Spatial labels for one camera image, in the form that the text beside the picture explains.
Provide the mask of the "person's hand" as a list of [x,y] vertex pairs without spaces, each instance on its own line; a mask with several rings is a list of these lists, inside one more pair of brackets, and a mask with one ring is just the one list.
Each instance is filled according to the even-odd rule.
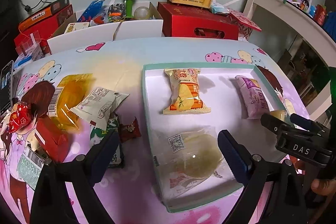
[[316,178],[311,183],[311,189],[321,196],[333,196],[336,189],[336,180],[321,180]]

